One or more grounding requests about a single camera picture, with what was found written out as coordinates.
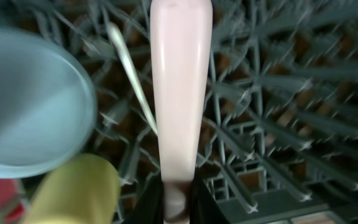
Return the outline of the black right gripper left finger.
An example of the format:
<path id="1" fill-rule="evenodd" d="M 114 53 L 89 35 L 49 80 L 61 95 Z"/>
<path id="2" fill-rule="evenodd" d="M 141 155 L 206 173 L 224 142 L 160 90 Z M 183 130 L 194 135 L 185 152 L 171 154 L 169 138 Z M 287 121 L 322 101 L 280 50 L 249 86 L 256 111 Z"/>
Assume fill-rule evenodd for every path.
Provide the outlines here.
<path id="1" fill-rule="evenodd" d="M 161 175 L 153 176 L 134 211 L 122 224 L 163 224 L 163 184 Z"/>

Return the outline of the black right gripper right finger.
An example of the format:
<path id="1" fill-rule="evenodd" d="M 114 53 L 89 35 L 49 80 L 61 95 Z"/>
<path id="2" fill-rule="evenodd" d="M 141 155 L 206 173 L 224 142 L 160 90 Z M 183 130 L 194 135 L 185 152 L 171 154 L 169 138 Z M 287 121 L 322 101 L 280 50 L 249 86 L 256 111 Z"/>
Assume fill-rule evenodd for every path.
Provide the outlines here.
<path id="1" fill-rule="evenodd" d="M 191 188 L 191 224 L 229 224 L 198 176 L 195 176 Z"/>

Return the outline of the yellow plastic cup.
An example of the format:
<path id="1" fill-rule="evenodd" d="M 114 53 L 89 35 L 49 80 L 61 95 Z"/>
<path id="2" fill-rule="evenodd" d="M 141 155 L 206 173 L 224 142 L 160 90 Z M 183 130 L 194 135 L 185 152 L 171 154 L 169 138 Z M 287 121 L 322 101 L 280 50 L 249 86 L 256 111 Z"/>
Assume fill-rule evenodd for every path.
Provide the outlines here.
<path id="1" fill-rule="evenodd" d="M 110 224 L 120 193 L 118 171 L 108 160 L 80 154 L 45 176 L 22 222 Z"/>

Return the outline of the light blue bowl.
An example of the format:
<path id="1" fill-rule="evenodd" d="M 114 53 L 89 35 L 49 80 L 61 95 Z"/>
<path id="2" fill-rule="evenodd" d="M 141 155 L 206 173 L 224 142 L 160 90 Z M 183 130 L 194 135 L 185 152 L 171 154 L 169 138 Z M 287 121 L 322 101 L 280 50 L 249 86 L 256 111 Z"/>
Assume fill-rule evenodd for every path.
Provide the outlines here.
<path id="1" fill-rule="evenodd" d="M 64 48 L 0 27 L 0 179 L 39 175 L 85 145 L 96 124 L 94 86 Z"/>

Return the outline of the cream plastic spoon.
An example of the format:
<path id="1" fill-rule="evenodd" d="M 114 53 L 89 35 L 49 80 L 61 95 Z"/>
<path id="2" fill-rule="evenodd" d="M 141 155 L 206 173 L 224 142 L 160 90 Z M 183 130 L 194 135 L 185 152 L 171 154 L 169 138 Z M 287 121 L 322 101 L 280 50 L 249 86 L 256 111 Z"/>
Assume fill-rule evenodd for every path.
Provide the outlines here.
<path id="1" fill-rule="evenodd" d="M 135 66 L 133 64 L 131 55 L 126 46 L 124 38 L 118 26 L 113 22 L 107 22 L 106 31 L 109 37 L 109 40 L 112 42 L 113 46 L 116 49 L 117 55 L 122 63 L 122 66 L 127 74 L 127 77 L 132 85 L 133 91 L 138 99 L 140 107 L 144 112 L 145 118 L 151 127 L 152 131 L 157 135 L 157 124 L 155 118 L 152 114 L 150 106 L 147 102 L 147 99 L 144 95 L 143 88 L 141 86 L 139 77 L 137 75 Z"/>

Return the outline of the pink plastic fork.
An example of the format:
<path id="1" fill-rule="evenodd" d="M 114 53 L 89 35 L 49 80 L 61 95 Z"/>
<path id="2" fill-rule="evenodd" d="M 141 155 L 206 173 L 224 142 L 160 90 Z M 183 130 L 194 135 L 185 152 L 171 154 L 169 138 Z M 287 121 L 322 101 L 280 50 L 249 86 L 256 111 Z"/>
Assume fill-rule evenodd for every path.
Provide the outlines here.
<path id="1" fill-rule="evenodd" d="M 150 46 L 164 223 L 190 221 L 212 29 L 210 0 L 152 1 Z"/>

